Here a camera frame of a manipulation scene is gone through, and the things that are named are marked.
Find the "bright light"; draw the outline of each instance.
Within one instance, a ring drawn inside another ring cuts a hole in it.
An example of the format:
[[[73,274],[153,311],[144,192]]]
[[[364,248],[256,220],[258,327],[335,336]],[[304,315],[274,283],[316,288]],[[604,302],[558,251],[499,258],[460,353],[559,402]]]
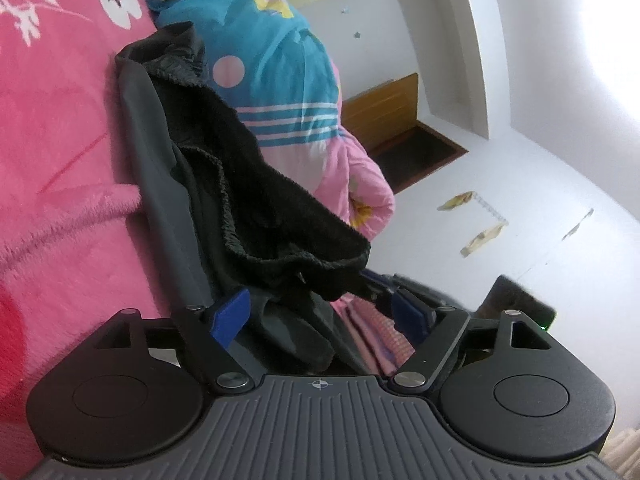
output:
[[[582,21],[593,69],[640,119],[640,0],[584,0]]]

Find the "black jacket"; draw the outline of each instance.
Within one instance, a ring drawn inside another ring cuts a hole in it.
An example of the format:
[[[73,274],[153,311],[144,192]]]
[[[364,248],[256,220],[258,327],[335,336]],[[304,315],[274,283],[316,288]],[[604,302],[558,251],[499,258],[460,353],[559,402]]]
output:
[[[191,23],[158,30],[116,58],[127,140],[170,301],[209,306],[248,286],[252,316],[239,339],[267,370],[321,372],[335,353],[364,371],[324,300],[337,299],[365,267],[369,243],[265,163],[253,134],[203,82],[204,59]]]

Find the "white crosshair mark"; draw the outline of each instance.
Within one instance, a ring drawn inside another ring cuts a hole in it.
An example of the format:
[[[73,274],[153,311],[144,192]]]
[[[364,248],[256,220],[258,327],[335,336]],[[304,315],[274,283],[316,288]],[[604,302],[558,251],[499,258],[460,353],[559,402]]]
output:
[[[322,390],[323,388],[326,388],[327,386],[331,386],[331,383],[328,383],[327,381],[325,381],[324,379],[316,379],[315,381],[313,381],[312,383],[310,383],[314,388],[317,388],[318,390]]]

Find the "metal screw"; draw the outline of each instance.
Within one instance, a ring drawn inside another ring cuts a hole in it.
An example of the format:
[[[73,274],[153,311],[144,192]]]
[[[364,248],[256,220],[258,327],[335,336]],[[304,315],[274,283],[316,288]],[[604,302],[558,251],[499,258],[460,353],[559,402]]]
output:
[[[394,382],[405,388],[419,388],[427,379],[418,372],[401,372],[394,377]]]
[[[220,375],[217,378],[216,382],[218,386],[225,388],[227,390],[235,390],[236,388],[242,388],[243,386],[247,386],[249,384],[249,377],[240,372],[228,372],[226,374]]]

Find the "pink blanket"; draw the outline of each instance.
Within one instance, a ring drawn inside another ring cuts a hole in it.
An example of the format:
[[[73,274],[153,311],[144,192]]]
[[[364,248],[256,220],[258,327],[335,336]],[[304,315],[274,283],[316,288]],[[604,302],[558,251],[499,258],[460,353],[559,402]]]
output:
[[[119,124],[113,56],[143,0],[0,0],[0,472],[41,455],[28,391],[116,311],[164,306]]]

